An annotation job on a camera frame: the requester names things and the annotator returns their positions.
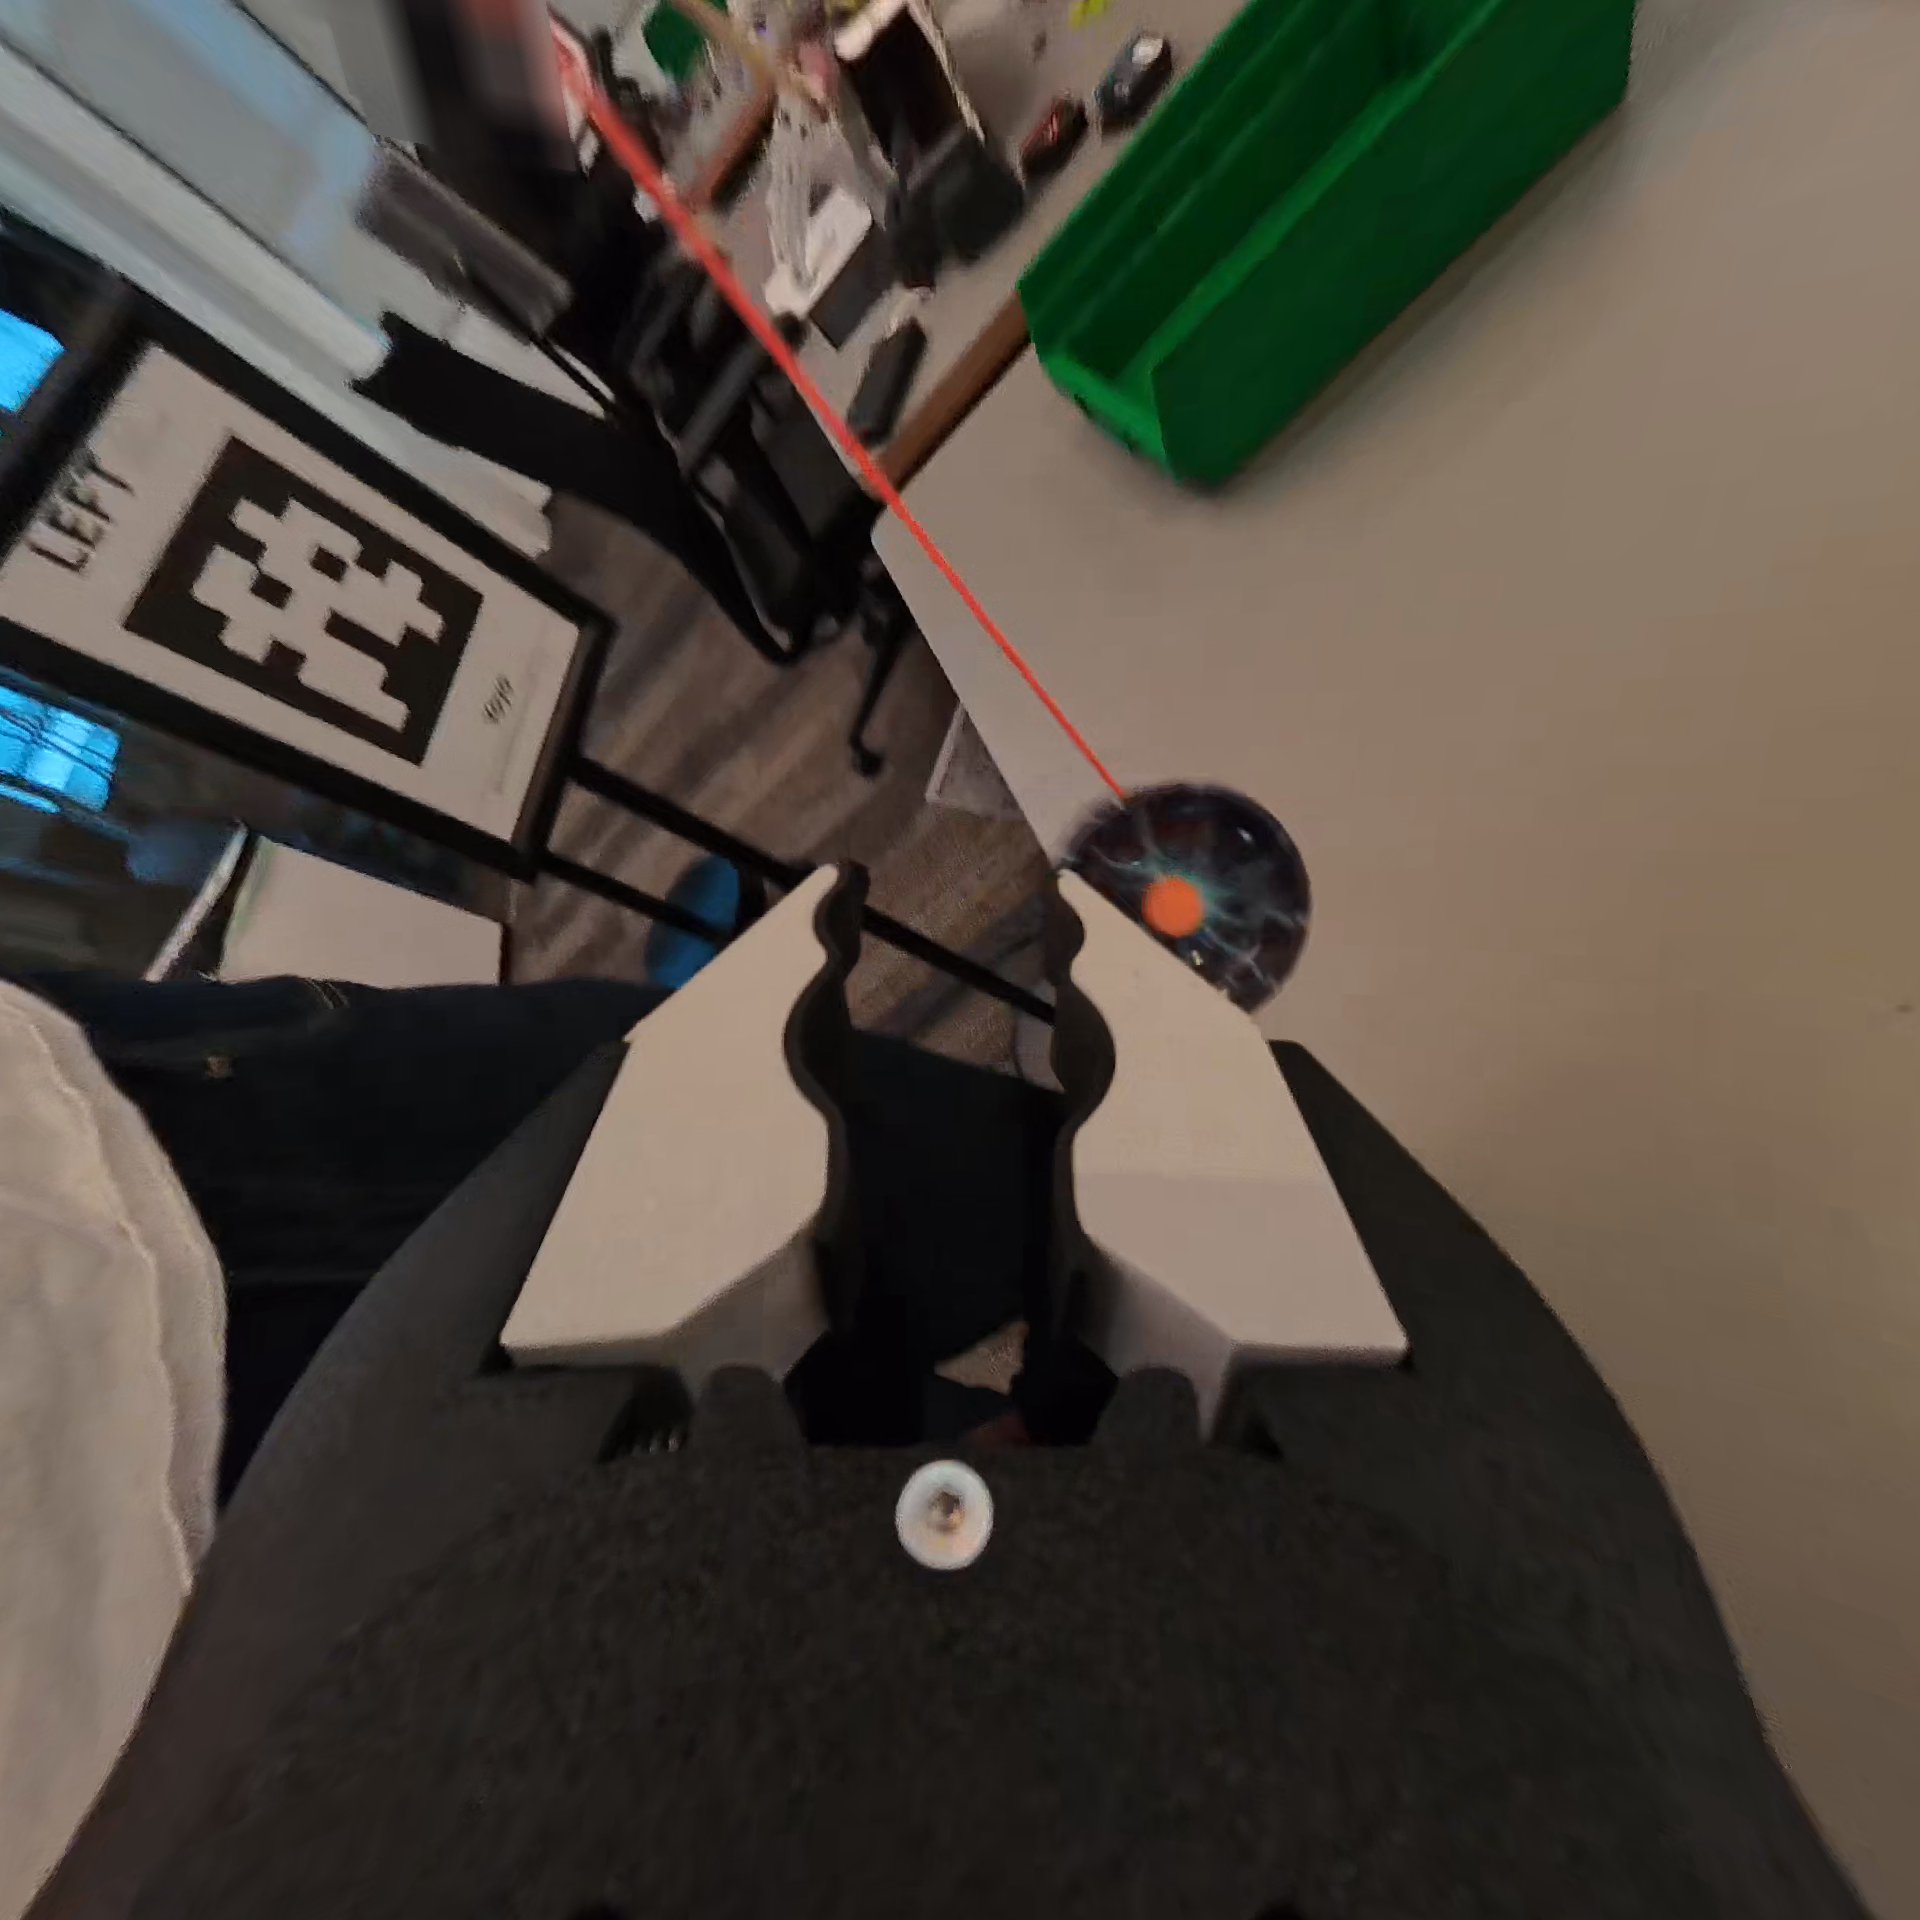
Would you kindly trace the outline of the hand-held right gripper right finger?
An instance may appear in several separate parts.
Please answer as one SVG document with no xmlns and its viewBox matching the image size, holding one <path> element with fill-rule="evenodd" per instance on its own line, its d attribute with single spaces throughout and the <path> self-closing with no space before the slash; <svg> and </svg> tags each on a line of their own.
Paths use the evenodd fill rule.
<svg viewBox="0 0 1920 1920">
<path fill-rule="evenodd" d="M 1048 938 L 1067 1330 L 1201 1402 L 1270 1362 L 1399 1364 L 1409 1333 L 1257 1024 L 1074 872 Z"/>
</svg>

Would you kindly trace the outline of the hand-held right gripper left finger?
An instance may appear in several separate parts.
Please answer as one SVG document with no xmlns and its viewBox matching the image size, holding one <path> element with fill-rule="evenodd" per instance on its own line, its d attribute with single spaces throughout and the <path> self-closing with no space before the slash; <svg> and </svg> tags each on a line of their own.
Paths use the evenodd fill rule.
<svg viewBox="0 0 1920 1920">
<path fill-rule="evenodd" d="M 856 863 L 807 872 L 635 1024 L 502 1330 L 513 1360 L 791 1375 L 852 1330 L 867 894 Z"/>
</svg>

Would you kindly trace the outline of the dark marbled yoyo orange hub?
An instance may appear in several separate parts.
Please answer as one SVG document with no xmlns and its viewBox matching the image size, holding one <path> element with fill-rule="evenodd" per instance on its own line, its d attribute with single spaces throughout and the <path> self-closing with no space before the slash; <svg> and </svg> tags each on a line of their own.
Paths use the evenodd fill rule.
<svg viewBox="0 0 1920 1920">
<path fill-rule="evenodd" d="M 1249 1016 L 1306 956 L 1306 860 L 1271 812 L 1227 786 L 1166 782 L 1106 799 L 1074 827 L 1062 868 Z"/>
</svg>

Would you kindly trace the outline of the blue round object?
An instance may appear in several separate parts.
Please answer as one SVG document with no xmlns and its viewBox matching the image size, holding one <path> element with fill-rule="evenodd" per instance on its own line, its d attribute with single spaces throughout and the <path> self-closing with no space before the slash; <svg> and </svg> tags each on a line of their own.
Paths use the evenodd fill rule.
<svg viewBox="0 0 1920 1920">
<path fill-rule="evenodd" d="M 704 854 L 683 871 L 665 895 L 683 922 L 654 918 L 642 943 L 642 979 L 663 992 L 686 988 L 742 933 L 756 894 L 748 877 L 720 854 Z"/>
</svg>

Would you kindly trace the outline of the person's white shirt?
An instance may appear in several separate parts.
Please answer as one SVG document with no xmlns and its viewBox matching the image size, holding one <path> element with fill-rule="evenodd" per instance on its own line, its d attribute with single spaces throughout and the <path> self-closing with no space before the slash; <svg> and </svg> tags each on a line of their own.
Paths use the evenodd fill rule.
<svg viewBox="0 0 1920 1920">
<path fill-rule="evenodd" d="M 3 990 L 3 1915 L 129 1747 L 218 1522 L 224 1274 L 80 1027 Z"/>
</svg>

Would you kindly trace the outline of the large marker sign on stand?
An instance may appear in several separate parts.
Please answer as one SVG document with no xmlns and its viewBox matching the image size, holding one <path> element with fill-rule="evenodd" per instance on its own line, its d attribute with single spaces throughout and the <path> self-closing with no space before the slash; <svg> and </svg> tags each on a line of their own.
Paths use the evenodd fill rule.
<svg viewBox="0 0 1920 1920">
<path fill-rule="evenodd" d="M 610 619 L 170 316 L 70 347 L 4 427 L 4 666 L 542 871 Z"/>
</svg>

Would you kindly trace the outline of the large green plastic bin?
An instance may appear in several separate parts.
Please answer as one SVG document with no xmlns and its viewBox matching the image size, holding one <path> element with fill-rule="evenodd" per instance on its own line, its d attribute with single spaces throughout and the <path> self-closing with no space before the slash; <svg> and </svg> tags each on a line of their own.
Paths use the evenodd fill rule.
<svg viewBox="0 0 1920 1920">
<path fill-rule="evenodd" d="M 1234 478 L 1615 111 L 1632 3 L 1247 5 L 1031 261 L 1042 371 Z"/>
</svg>

